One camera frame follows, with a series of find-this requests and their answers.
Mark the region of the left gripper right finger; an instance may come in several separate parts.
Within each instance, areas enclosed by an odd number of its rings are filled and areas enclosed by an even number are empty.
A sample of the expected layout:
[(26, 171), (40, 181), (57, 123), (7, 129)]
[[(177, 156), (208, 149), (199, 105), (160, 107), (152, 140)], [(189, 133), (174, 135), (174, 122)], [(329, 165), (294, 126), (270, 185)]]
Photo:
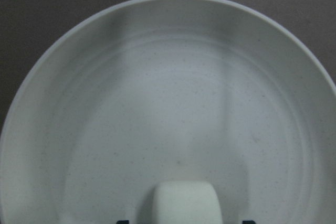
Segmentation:
[(253, 220), (243, 220), (242, 224), (256, 224)]

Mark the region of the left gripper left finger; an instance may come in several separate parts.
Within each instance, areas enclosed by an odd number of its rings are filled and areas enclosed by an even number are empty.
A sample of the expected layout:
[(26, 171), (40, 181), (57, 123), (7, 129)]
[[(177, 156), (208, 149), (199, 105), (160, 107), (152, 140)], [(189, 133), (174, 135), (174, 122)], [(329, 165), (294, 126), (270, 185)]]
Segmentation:
[(116, 224), (129, 224), (129, 220), (118, 220)]

